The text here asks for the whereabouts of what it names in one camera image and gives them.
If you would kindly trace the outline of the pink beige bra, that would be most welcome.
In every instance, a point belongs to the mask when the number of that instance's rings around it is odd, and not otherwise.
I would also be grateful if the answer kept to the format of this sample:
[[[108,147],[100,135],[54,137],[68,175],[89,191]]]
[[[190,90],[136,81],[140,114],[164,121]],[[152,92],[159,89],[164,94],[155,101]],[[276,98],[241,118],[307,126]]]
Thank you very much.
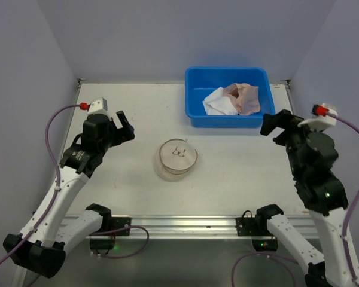
[[[260,112],[259,87],[247,83],[233,83],[224,88],[223,95],[230,98],[239,115]]]

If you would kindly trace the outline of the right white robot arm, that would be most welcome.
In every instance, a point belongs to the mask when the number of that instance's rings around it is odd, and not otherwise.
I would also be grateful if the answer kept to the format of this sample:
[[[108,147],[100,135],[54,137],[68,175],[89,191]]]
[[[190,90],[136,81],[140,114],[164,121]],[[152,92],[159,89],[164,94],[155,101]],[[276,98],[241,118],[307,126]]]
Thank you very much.
[[[312,114],[310,119],[285,109],[264,114],[260,133],[283,130],[273,141],[285,148],[297,194],[313,220],[322,250],[316,251],[275,204],[257,209],[255,220],[292,254],[307,286],[359,286],[359,262],[349,230],[359,190],[349,203],[343,184],[331,171],[339,154],[324,132],[338,121],[358,134],[359,128],[325,105],[315,105]]]

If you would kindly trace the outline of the white mesh laundry bag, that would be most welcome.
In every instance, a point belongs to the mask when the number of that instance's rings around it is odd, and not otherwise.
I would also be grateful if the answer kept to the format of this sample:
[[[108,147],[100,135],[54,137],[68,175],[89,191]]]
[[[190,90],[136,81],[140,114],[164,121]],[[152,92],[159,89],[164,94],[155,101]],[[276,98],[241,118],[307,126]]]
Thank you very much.
[[[156,175],[165,181],[180,181],[191,174],[198,158],[197,150],[187,141],[172,138],[159,146],[153,168]]]

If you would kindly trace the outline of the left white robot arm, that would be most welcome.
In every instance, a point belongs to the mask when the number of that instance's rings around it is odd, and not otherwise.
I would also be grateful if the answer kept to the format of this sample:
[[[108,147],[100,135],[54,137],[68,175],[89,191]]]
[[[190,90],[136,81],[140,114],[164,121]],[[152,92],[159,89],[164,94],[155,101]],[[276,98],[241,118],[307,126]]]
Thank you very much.
[[[63,266],[68,252],[85,237],[109,231],[111,210],[94,203],[64,230],[60,225],[79,191],[102,164],[106,152],[134,139],[134,128],[124,112],[118,111],[116,115],[121,127],[106,113],[87,116],[82,132],[63,153],[55,184],[39,208],[18,234],[6,236],[3,247],[16,265],[52,278]]]

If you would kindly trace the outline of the white padded bra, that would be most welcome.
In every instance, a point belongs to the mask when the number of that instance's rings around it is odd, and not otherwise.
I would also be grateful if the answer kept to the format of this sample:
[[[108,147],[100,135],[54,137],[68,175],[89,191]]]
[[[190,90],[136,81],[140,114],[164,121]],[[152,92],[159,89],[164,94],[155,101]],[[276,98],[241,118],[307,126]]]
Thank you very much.
[[[203,100],[203,107],[207,115],[229,115],[238,114],[229,97],[223,95],[224,89],[217,88]]]

